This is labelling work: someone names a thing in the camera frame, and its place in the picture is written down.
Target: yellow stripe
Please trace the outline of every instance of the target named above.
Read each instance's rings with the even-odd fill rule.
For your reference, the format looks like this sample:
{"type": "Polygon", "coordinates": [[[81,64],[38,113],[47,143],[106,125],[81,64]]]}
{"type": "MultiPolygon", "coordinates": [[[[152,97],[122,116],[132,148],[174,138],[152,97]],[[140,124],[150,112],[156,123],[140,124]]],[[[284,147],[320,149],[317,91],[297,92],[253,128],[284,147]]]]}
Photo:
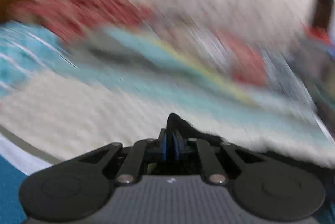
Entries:
{"type": "Polygon", "coordinates": [[[224,78],[223,76],[221,76],[221,75],[219,75],[215,72],[209,71],[206,67],[204,67],[199,62],[192,61],[191,59],[179,54],[168,43],[165,43],[165,42],[161,41],[160,39],[154,38],[153,36],[150,36],[146,33],[142,34],[142,36],[144,36],[152,44],[159,46],[164,51],[171,54],[178,61],[180,61],[183,64],[189,66],[190,68],[193,68],[193,69],[197,70],[198,72],[202,73],[210,81],[213,81],[215,84],[217,84],[222,90],[224,90],[226,92],[229,92],[231,95],[233,95],[234,98],[237,99],[238,101],[240,101],[244,104],[247,104],[249,106],[259,106],[240,87],[238,87],[232,81],[224,78]]]}

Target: red object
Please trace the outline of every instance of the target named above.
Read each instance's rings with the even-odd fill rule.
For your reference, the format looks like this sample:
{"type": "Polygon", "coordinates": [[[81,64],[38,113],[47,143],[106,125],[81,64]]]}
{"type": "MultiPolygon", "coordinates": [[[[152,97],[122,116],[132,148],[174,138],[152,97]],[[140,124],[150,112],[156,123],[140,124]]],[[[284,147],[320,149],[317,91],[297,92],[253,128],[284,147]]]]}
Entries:
{"type": "Polygon", "coordinates": [[[23,0],[10,8],[16,19],[33,16],[66,42],[79,39],[100,24],[134,28],[152,15],[128,0],[23,0]]]}
{"type": "Polygon", "coordinates": [[[229,32],[217,32],[217,37],[225,47],[229,47],[236,58],[232,64],[232,79],[244,84],[263,87],[267,81],[264,62],[260,53],[248,47],[229,32]]]}
{"type": "Polygon", "coordinates": [[[325,45],[332,44],[332,41],[330,40],[328,33],[324,28],[305,27],[305,32],[308,37],[313,38],[313,39],[319,39],[325,45]]]}

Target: white surface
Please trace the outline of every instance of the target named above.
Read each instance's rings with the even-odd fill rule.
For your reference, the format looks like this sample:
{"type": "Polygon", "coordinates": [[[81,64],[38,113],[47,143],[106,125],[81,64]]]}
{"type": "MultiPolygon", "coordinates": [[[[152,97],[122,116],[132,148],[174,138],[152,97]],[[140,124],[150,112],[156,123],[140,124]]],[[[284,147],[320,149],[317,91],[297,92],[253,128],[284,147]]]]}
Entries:
{"type": "Polygon", "coordinates": [[[151,100],[119,88],[88,86],[51,71],[35,76],[21,91],[11,93],[0,103],[1,125],[61,160],[111,142],[131,146],[140,139],[156,138],[166,125],[169,113],[174,112],[195,128],[221,133],[242,147],[256,151],[272,149],[320,166],[335,166],[331,141],[315,142],[308,134],[297,138],[275,129],[246,126],[243,122],[236,124],[165,99],[151,100]]]}
{"type": "Polygon", "coordinates": [[[50,167],[51,164],[25,152],[14,145],[0,133],[0,155],[5,158],[16,169],[27,176],[50,167]]]}

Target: blue fabric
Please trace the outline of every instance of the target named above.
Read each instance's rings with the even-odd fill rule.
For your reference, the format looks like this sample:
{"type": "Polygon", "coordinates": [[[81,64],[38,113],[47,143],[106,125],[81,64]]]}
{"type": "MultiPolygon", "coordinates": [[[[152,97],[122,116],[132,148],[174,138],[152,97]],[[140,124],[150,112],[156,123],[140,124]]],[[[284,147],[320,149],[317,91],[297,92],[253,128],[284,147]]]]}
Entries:
{"type": "Polygon", "coordinates": [[[1,156],[0,170],[0,223],[21,223],[26,215],[18,200],[18,190],[26,175],[1,156]]]}
{"type": "MultiPolygon", "coordinates": [[[[0,27],[0,82],[14,86],[35,70],[59,59],[59,38],[36,25],[8,22],[0,27]]],[[[0,86],[0,96],[7,90],[0,86]]]]}
{"type": "Polygon", "coordinates": [[[335,204],[325,203],[317,212],[315,218],[321,224],[335,224],[335,204]]]}
{"type": "Polygon", "coordinates": [[[201,87],[213,92],[224,94],[224,96],[235,99],[228,91],[220,88],[211,78],[205,76],[197,68],[184,64],[176,58],[175,55],[168,53],[159,45],[153,42],[153,38],[138,36],[128,33],[124,30],[115,27],[106,27],[106,34],[116,39],[123,46],[142,54],[147,60],[152,62],[158,68],[178,70],[180,72],[188,72],[194,76],[195,81],[201,87]]]}

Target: light blue cloth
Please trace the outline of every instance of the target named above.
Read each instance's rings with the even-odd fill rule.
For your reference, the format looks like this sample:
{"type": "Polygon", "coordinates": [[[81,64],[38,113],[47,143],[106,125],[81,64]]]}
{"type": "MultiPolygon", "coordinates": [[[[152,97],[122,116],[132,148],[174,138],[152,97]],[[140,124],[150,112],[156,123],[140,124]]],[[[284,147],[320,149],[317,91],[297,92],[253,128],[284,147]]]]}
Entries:
{"type": "Polygon", "coordinates": [[[334,224],[335,223],[335,204],[325,202],[322,208],[317,212],[315,218],[321,224],[334,224]]]}
{"type": "Polygon", "coordinates": [[[318,127],[235,101],[232,95],[225,93],[207,76],[183,64],[159,46],[148,42],[144,37],[129,34],[114,27],[108,27],[104,32],[109,36],[109,41],[108,38],[105,39],[107,43],[119,42],[128,49],[141,54],[158,68],[169,69],[171,72],[187,72],[190,81],[180,84],[180,82],[175,82],[174,77],[163,79],[159,74],[139,74],[138,71],[129,67],[107,66],[102,65],[102,62],[100,66],[96,63],[97,66],[93,67],[85,62],[85,60],[92,59],[89,56],[83,59],[82,63],[76,63],[80,70],[65,63],[55,63],[52,69],[60,75],[73,76],[85,83],[99,82],[108,89],[121,88],[129,93],[140,94],[149,100],[164,99],[167,103],[181,106],[195,114],[209,115],[218,120],[224,119],[263,131],[264,129],[277,130],[282,132],[283,138],[285,138],[284,135],[294,135],[299,140],[304,139],[319,146],[333,146],[318,127]]]}
{"type": "Polygon", "coordinates": [[[29,78],[32,73],[60,59],[59,38],[36,25],[9,22],[0,27],[0,96],[9,87],[29,78]]]}

